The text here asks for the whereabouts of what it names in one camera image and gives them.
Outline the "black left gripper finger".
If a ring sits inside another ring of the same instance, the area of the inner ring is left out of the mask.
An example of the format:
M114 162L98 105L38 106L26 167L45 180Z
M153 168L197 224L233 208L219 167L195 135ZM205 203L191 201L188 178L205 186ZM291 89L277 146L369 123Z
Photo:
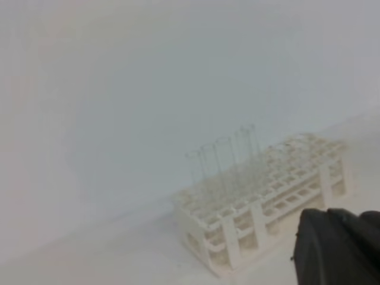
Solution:
M302 211L292 256L298 284L379 284L379 211Z

